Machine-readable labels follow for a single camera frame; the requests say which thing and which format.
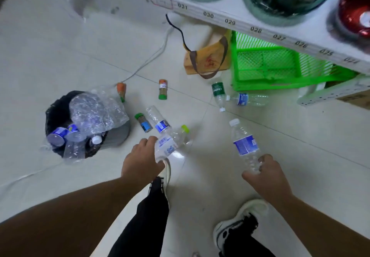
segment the person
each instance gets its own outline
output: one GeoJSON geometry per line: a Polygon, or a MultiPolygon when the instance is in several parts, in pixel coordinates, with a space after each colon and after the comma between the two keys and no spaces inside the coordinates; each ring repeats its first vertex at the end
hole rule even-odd
{"type": "MultiPolygon", "coordinates": [[[[0,256],[88,257],[126,204],[151,182],[148,196],[113,245],[109,257],[160,256],[169,214],[168,162],[157,164],[157,138],[142,139],[123,162],[120,178],[57,197],[0,224],[0,256]]],[[[270,203],[286,220],[313,257],[366,256],[370,240],[310,207],[290,189],[279,165],[264,155],[261,173],[242,174],[265,199],[248,201],[237,215],[214,229],[219,255],[274,256],[253,237],[257,217],[270,203]]]]}

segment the green bottle cap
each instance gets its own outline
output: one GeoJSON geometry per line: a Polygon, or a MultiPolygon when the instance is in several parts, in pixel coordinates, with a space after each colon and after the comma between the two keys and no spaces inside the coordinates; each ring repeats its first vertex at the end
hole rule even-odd
{"type": "Polygon", "coordinates": [[[144,116],[144,114],[143,113],[137,113],[135,115],[135,119],[139,119],[141,116],[144,116]]]}
{"type": "Polygon", "coordinates": [[[222,82],[214,83],[212,85],[213,96],[225,94],[224,84],[222,82]]]}
{"type": "Polygon", "coordinates": [[[189,133],[190,130],[188,129],[188,127],[186,125],[182,125],[181,128],[186,132],[186,133],[189,133]]]}

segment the green plastic crate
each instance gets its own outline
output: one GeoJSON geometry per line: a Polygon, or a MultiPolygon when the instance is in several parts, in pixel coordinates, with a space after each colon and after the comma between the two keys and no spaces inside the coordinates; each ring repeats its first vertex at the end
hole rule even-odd
{"type": "Polygon", "coordinates": [[[329,81],[347,81],[357,73],[307,54],[236,31],[231,37],[235,91],[288,89],[329,81]]]}

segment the trash bin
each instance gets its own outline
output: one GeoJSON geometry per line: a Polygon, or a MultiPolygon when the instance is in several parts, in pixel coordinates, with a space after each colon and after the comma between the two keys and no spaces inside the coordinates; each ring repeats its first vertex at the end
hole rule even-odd
{"type": "MultiPolygon", "coordinates": [[[[45,135],[48,136],[58,127],[63,127],[71,122],[69,103],[75,96],[84,93],[83,91],[71,91],[56,100],[48,110],[46,110],[45,135]]],[[[99,145],[90,146],[89,141],[85,146],[85,158],[94,156],[100,149],[107,149],[121,145],[130,133],[130,121],[128,120],[122,126],[113,128],[102,134],[102,142],[99,145]]],[[[53,149],[54,153],[63,157],[66,145],[53,149]]]]}

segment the black and white sneaker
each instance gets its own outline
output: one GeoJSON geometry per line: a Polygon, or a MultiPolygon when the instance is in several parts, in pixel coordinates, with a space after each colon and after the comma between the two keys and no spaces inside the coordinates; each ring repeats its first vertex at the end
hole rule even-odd
{"type": "Polygon", "coordinates": [[[251,235],[258,227],[257,216],[265,215],[268,211],[265,200],[256,199],[247,201],[238,210],[233,219],[221,221],[213,230],[213,241],[215,246],[224,254],[224,243],[231,231],[243,228],[243,234],[251,235]]]}
{"type": "Polygon", "coordinates": [[[160,188],[162,190],[162,193],[164,193],[164,195],[166,196],[166,199],[168,201],[168,197],[167,197],[167,194],[166,194],[166,188],[167,188],[169,180],[171,178],[171,166],[169,165],[169,160],[168,159],[163,160],[163,162],[164,162],[164,165],[165,165],[164,170],[162,170],[161,173],[153,180],[153,182],[150,183],[148,195],[149,195],[149,193],[152,189],[156,190],[159,187],[159,183],[160,183],[161,184],[160,188]]]}

